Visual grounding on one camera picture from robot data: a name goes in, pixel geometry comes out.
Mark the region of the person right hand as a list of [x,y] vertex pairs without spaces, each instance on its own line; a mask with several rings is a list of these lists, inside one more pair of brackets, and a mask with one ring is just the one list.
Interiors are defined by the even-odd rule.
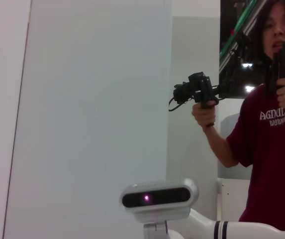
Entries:
[[192,107],[191,114],[203,130],[215,123],[215,105],[215,101],[208,101],[205,109],[202,108],[201,103],[196,103]]

